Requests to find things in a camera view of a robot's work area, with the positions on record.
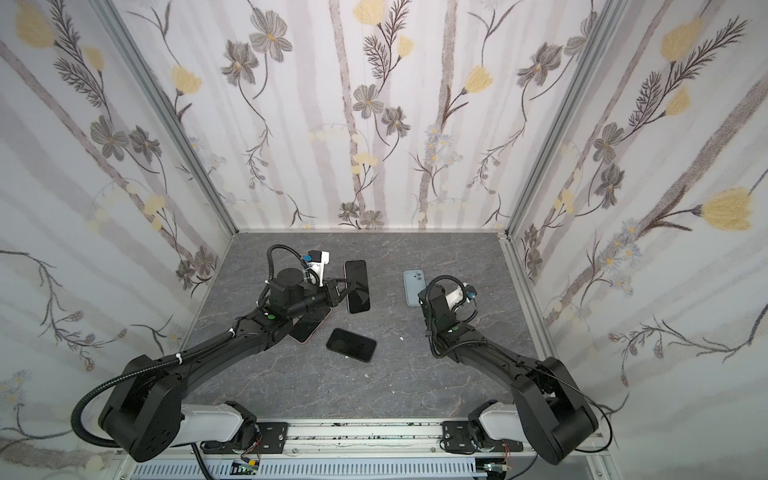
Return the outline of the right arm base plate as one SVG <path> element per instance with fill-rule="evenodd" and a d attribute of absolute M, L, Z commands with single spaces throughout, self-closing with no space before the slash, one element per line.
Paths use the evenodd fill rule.
<path fill-rule="evenodd" d="M 444 421 L 441 423 L 441 429 L 439 446 L 444 452 L 472 455 L 477 451 L 468 421 Z"/>

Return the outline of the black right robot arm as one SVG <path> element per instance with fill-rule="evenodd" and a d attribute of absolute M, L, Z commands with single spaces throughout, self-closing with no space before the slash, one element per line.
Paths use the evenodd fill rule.
<path fill-rule="evenodd" d="M 519 419 L 516 439 L 559 464 L 597 431 L 597 416 L 560 360 L 522 356 L 458 320 L 458 305 L 468 297 L 466 287 L 447 294 L 438 285 L 418 294 L 432 354 L 473 367 L 507 388 Z"/>

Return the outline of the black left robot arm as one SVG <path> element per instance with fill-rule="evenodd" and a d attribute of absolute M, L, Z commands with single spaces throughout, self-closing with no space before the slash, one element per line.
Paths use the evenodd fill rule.
<path fill-rule="evenodd" d="M 268 280 L 255 309 L 225 332 L 157 360 L 139 356 L 126 366 L 98 419 L 108 447 L 144 462 L 186 444 L 255 441 L 255 416 L 244 407 L 235 402 L 195 406 L 186 397 L 215 375 L 277 345 L 297 320 L 368 292 L 363 278 L 319 281 L 310 271 L 280 271 Z"/>

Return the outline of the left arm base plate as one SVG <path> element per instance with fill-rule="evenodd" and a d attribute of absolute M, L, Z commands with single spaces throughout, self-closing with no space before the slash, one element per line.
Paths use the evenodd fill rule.
<path fill-rule="evenodd" d="M 260 455 L 280 455 L 288 437 L 287 422 L 259 422 L 257 424 L 257 446 L 254 451 Z"/>

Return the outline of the light blue phone case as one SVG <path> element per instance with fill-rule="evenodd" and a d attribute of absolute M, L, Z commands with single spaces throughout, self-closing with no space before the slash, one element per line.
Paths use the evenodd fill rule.
<path fill-rule="evenodd" d="M 419 294 L 426 288 L 425 275 L 422 270 L 406 270 L 403 272 L 405 301 L 408 307 L 419 307 Z"/>

